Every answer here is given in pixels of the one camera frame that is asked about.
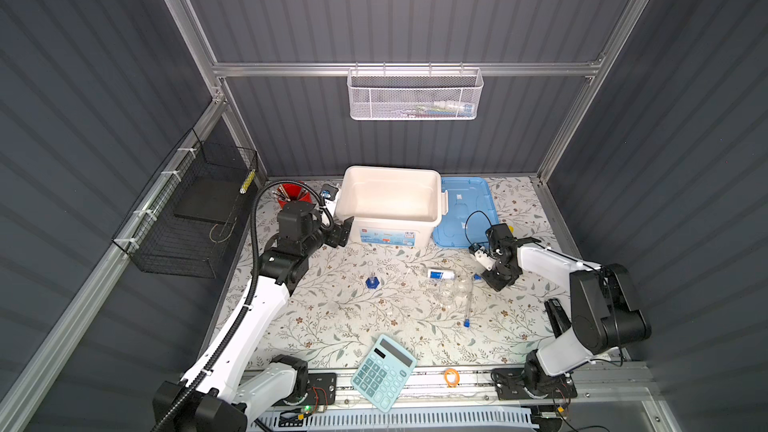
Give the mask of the blue plastic bin lid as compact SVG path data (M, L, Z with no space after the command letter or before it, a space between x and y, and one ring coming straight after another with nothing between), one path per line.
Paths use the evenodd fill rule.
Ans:
M435 244L447 249L466 249L471 244L487 245L486 231L499 223L488 182L480 177L443 177L448 210L435 228Z

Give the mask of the small blue-based flask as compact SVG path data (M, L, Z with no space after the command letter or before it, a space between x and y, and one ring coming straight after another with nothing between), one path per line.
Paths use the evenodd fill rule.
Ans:
M369 271L368 277L365 280L365 285L370 290L376 290L380 286L380 280L374 269Z

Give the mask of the black stapler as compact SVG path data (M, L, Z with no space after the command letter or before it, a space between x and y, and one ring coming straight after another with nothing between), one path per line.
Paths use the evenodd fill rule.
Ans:
M564 307L557 298L546 300L544 307L555 338L560 337L572 327Z

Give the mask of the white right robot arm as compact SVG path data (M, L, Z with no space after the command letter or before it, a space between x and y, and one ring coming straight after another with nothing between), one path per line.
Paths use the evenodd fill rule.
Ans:
M485 245L471 244L469 252L482 265L481 278L493 290L513 285L528 271L563 287L570 298L569 307L557 299L545 302L553 342L528 353L522 369L511 377L500 369L492 372L499 393L571 398L574 370L613 348L620 350L651 336L651 325L624 266L584 261L537 238L517 238L505 223L488 228L486 240Z

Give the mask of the beige plastic storage bin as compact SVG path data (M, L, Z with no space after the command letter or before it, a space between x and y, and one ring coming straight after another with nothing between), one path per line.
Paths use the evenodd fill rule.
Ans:
M448 193L434 170L351 166L334 217L353 219L354 242L424 248L448 210Z

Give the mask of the white blue labelled bottle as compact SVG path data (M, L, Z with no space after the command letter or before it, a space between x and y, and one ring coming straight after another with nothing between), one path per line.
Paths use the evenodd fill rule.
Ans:
M447 269L428 268L427 278L432 281L455 281L456 273Z

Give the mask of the teal desk calculator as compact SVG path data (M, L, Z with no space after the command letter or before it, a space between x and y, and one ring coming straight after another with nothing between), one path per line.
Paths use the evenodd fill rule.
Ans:
M351 379L352 387L381 412L389 412L417 359L392 337L381 334Z

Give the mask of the red ribbed plastic cup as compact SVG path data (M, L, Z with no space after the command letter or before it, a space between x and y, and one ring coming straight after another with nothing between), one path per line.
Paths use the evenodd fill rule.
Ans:
M301 185L283 183L274 187L274 198L279 207L284 208L286 204L293 201L312 203L313 199L309 191Z

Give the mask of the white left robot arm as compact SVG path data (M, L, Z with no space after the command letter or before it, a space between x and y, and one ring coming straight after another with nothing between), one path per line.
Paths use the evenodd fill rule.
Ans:
M252 267L247 287L223 328L176 382L164 382L152 401L156 431L245 431L281 400L301 401L309 388L306 361L275 357L254 378L245 369L268 327L288 304L324 246L347 244L353 221L336 220L338 187L306 186L308 202L287 202L277 213L277 232L261 243L258 203L252 204Z

